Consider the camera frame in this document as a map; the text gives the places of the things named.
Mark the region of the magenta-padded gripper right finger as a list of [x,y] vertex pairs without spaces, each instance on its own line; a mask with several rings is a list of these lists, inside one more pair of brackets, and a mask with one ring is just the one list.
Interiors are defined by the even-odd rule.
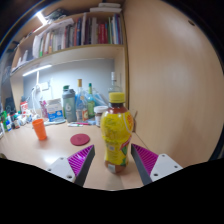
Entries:
[[167,154],[157,155],[136,144],[131,144],[131,155],[144,186],[182,169]]

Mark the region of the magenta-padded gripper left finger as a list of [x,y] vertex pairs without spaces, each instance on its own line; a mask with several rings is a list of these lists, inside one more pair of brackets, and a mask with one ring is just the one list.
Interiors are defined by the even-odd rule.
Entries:
[[78,186],[83,186],[94,156],[95,148],[90,145],[68,158],[58,158],[47,168],[47,171]]

